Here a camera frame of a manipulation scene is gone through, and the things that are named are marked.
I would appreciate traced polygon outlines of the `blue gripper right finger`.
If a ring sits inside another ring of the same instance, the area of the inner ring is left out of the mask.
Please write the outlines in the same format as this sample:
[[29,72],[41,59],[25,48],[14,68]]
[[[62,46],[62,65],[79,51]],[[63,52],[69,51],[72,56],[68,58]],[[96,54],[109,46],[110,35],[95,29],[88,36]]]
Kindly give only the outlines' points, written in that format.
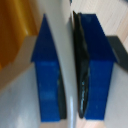
[[78,112],[86,120],[103,120],[114,53],[95,14],[73,13]]

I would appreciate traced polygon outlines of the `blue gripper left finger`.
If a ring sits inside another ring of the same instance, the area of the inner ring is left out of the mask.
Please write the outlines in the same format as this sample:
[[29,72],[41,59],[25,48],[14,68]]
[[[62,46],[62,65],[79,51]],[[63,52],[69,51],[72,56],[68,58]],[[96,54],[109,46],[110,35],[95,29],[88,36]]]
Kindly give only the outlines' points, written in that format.
[[31,61],[35,63],[42,122],[66,118],[66,103],[60,66],[47,17],[43,17]]

